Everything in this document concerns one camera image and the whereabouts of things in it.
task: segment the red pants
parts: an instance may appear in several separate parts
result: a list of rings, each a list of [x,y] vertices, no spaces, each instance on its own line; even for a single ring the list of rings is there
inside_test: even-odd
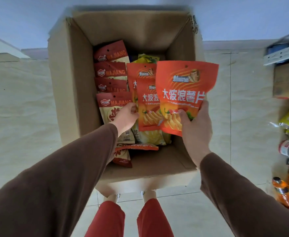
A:
[[[125,213],[112,201],[105,201],[85,234],[85,237],[123,237]],[[157,199],[149,199],[138,219],[139,237],[174,237],[170,224]]]

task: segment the red and white snack bag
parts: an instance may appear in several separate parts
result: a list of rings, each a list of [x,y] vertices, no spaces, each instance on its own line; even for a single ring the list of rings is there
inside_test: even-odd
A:
[[[123,40],[99,48],[94,53],[94,59],[99,62],[109,61],[130,63]]]
[[[95,78],[127,80],[126,64],[122,62],[99,62],[94,64]]]
[[[98,93],[127,91],[126,80],[94,78],[94,81]]]
[[[132,168],[129,151],[127,149],[115,151],[112,161],[117,165]]]
[[[104,124],[113,121],[120,109],[132,102],[131,93],[127,91],[96,94],[100,113]],[[119,144],[134,144],[135,138],[129,129],[118,137]]]
[[[133,145],[125,145],[125,144],[117,144],[115,151],[131,149],[131,150],[158,150],[159,147],[154,144],[133,144]]]

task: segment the brown sleeve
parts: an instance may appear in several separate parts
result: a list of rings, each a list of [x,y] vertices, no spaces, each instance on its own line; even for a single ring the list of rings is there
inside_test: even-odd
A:
[[[0,189],[0,236],[70,236],[117,135],[113,124],[103,125],[6,183]]]
[[[214,153],[200,164],[201,190],[235,236],[289,236],[289,210]]]

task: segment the left hand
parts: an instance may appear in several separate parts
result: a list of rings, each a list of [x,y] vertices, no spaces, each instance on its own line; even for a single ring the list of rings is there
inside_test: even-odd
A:
[[[114,121],[111,122],[117,127],[118,136],[129,130],[139,118],[139,113],[135,112],[135,110],[136,104],[129,102],[117,113]]]

